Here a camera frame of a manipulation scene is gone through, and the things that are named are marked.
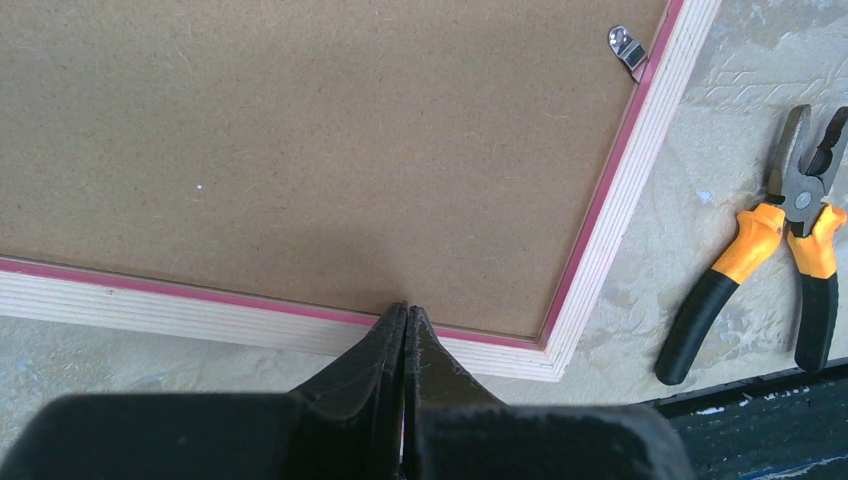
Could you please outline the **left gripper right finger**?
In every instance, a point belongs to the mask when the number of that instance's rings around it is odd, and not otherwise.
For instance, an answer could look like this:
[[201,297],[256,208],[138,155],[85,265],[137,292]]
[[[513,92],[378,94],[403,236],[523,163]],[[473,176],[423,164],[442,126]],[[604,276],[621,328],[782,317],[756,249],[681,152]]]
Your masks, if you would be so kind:
[[508,405],[408,311],[404,470],[410,479],[692,479],[685,447],[651,407]]

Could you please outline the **pink picture frame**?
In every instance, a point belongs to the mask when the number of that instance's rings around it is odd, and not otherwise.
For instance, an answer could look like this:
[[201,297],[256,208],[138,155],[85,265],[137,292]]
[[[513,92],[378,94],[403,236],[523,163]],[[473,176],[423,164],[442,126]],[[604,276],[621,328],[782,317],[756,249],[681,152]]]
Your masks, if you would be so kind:
[[1,312],[557,381],[718,9],[5,1]]

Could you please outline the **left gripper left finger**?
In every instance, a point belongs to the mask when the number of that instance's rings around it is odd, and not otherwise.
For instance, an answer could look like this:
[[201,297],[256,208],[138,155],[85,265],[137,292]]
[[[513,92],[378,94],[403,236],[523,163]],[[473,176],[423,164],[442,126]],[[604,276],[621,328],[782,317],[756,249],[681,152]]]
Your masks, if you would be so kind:
[[286,393],[67,395],[27,424],[5,479],[396,479],[407,307]]

